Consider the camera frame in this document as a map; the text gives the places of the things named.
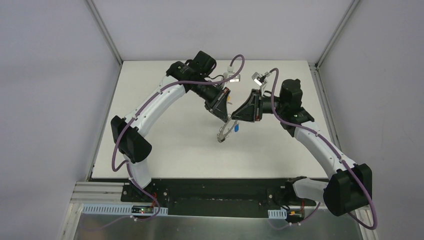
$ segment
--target white wall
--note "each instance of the white wall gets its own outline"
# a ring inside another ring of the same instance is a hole
[[[380,239],[422,235],[424,1],[364,0],[321,72],[342,149],[373,170]]]
[[[56,239],[118,76],[84,1],[0,7],[0,239]]]
[[[95,0],[124,60],[316,62],[351,0]]]

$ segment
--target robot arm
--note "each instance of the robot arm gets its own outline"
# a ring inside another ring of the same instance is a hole
[[[263,95],[263,87],[266,85],[266,76],[255,73],[252,78],[258,83],[260,89],[252,89],[247,101],[231,115],[231,118],[239,121],[258,122],[263,114],[273,114],[270,96]],[[320,138],[317,124],[314,118],[302,107],[302,90],[300,80],[287,79],[280,89],[279,96],[274,97],[274,107],[278,116],[286,122],[301,125],[314,130],[317,134],[307,129],[294,127],[281,123],[281,126],[296,140],[301,142],[315,157],[324,169],[329,182],[312,180],[306,177],[296,177],[289,180],[285,189],[288,202],[296,198],[311,199],[325,203],[329,211],[335,216],[341,216],[360,207],[366,206],[368,200],[359,185],[349,174],[345,166],[339,161],[338,156]],[[331,146],[342,156],[347,165],[358,176],[368,193],[372,192],[372,172],[366,164],[358,165],[348,158],[333,144]]]
[[[162,79],[157,89],[150,94],[147,100],[124,118],[115,116],[111,120],[115,143],[124,128],[131,122],[119,141],[118,150],[128,160],[128,166],[133,178],[142,188],[151,181],[146,158],[152,151],[152,145],[145,137],[156,120],[177,99],[192,90],[205,100],[206,110],[224,122],[228,120],[227,99],[230,90],[220,85],[199,85],[199,83],[207,82],[205,77],[209,76],[216,64],[215,59],[202,51],[193,60],[188,60],[186,63],[180,61],[173,63],[166,71],[166,76]],[[199,83],[188,84],[187,81]],[[176,82],[181,84],[175,84],[163,89],[164,86]]]

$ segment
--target wall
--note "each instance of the wall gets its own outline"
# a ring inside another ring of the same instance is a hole
[[[352,0],[95,0],[124,60],[316,62]]]
[[[84,1],[0,7],[0,239],[56,239],[119,67]]]
[[[418,239],[424,2],[364,0],[321,67],[342,149],[373,170],[380,239]]]

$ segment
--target white tabletop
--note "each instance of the white tabletop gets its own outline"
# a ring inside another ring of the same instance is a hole
[[[135,109],[156,89],[165,71],[175,61],[125,61],[119,76],[107,125],[101,138],[92,178],[127,178],[123,167],[111,169],[114,141],[110,122]],[[230,61],[217,61],[211,76],[222,74]],[[257,89],[251,76],[279,68],[276,94],[285,79],[300,79],[303,107],[315,118],[321,133],[329,132],[318,99],[311,72],[306,61],[246,61],[241,82],[231,82],[228,113],[245,102],[251,89]],[[268,78],[271,90],[274,75]],[[153,149],[147,158],[152,178],[292,178],[307,176],[326,178],[314,157],[284,130],[271,114],[259,122],[240,122],[239,131],[219,143],[217,133],[224,123],[209,113],[204,100],[189,91],[171,105],[153,125],[146,139]],[[118,152],[116,165],[124,157]]]

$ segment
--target gray wall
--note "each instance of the gray wall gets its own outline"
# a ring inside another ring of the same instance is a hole
[[[124,60],[316,62],[351,0],[94,0]]]
[[[56,239],[119,68],[84,1],[0,6],[0,239]]]
[[[364,0],[321,73],[342,149],[373,170],[380,239],[420,239],[424,1]]]

